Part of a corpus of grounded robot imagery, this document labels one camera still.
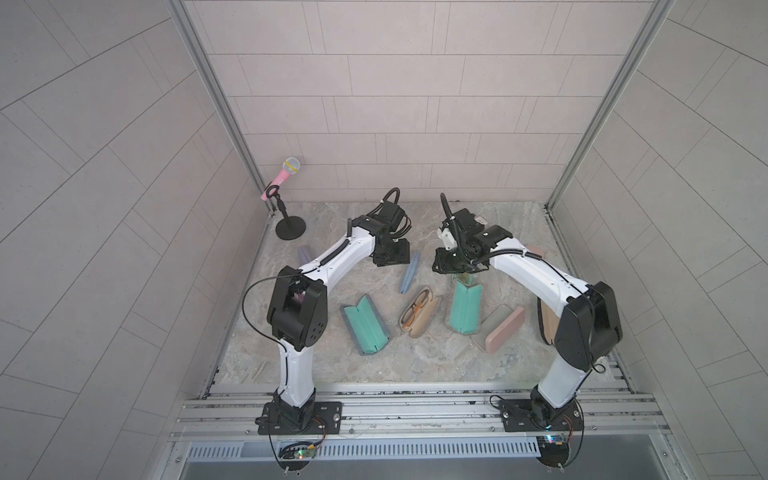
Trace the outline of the beige glasses case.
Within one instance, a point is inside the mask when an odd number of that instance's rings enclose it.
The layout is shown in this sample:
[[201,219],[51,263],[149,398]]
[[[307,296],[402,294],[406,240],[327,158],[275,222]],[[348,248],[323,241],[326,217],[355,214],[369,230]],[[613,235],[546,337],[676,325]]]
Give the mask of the beige glasses case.
[[426,307],[423,310],[420,311],[420,314],[418,315],[412,328],[409,331],[404,331],[400,327],[401,330],[407,333],[411,338],[419,338],[420,336],[422,336],[426,331],[426,329],[428,328],[431,322],[431,319],[433,317],[433,314],[438,309],[440,303],[441,303],[441,296],[436,296],[432,291],[431,301],[426,305]]

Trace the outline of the teal folding glasses case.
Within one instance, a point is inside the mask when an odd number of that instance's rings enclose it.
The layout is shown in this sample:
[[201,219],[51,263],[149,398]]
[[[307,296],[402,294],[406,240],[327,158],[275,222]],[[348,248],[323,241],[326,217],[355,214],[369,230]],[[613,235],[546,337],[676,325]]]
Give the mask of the teal folding glasses case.
[[480,307],[482,303],[482,285],[466,286],[455,284],[452,304],[447,319],[448,327],[462,335],[472,335],[480,325]]

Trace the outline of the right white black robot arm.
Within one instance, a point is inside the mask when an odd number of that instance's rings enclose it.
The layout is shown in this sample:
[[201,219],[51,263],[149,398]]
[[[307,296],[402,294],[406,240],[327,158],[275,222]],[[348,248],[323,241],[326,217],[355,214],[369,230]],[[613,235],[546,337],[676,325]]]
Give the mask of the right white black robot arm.
[[596,362],[623,337],[613,289],[590,284],[550,264],[498,225],[487,226],[468,209],[453,211],[440,195],[445,213],[439,233],[443,246],[432,270],[439,274],[476,274],[495,269],[530,290],[559,320],[554,337],[557,356],[531,392],[531,412],[549,426],[575,399]]

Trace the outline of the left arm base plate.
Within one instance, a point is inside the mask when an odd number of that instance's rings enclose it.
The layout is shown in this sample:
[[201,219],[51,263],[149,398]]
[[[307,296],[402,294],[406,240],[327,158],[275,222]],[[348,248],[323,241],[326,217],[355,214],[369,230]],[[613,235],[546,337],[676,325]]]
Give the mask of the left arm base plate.
[[303,407],[293,407],[277,398],[264,406],[255,423],[259,435],[335,435],[340,431],[342,410],[342,402],[310,400]]

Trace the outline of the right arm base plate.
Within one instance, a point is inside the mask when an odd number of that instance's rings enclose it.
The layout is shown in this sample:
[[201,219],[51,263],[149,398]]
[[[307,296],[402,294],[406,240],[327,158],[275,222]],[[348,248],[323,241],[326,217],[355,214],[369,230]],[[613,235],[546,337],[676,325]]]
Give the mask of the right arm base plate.
[[576,398],[553,408],[544,400],[504,399],[492,401],[506,432],[576,432],[584,428],[584,417]]

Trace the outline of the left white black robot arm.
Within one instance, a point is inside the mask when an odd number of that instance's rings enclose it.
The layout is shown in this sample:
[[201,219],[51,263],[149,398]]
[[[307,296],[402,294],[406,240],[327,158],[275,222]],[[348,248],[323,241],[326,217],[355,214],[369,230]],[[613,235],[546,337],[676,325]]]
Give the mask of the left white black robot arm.
[[266,314],[271,332],[262,336],[279,346],[281,377],[267,406],[294,423],[314,413],[313,346],[327,327],[332,288],[366,258],[378,267],[410,261],[405,235],[411,220],[399,198],[400,189],[390,189],[370,212],[349,219],[345,235],[319,257],[271,278],[275,284]]

